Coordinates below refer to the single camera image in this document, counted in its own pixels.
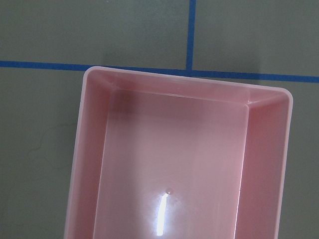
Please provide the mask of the pink plastic bin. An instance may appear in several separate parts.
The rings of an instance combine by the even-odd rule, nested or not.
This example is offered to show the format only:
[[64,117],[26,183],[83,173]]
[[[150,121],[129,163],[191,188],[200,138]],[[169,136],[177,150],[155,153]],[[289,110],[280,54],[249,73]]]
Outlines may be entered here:
[[291,93],[91,67],[66,239],[276,239]]

